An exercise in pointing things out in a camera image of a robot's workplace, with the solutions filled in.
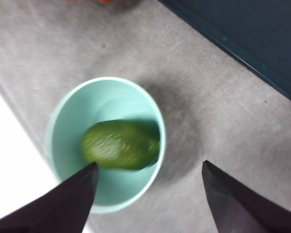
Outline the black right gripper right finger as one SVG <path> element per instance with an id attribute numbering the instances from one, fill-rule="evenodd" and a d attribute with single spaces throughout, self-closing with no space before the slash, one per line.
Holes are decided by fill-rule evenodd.
<path id="1" fill-rule="evenodd" d="M 220 233 L 291 233 L 291 212 L 205 160 L 206 198 Z"/>

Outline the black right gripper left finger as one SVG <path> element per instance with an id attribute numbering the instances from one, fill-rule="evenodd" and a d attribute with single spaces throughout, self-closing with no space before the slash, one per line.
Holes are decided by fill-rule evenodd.
<path id="1" fill-rule="evenodd" d="M 92 208 L 98 165 L 87 165 L 40 198 L 0 219 L 0 233 L 81 233 Z"/>

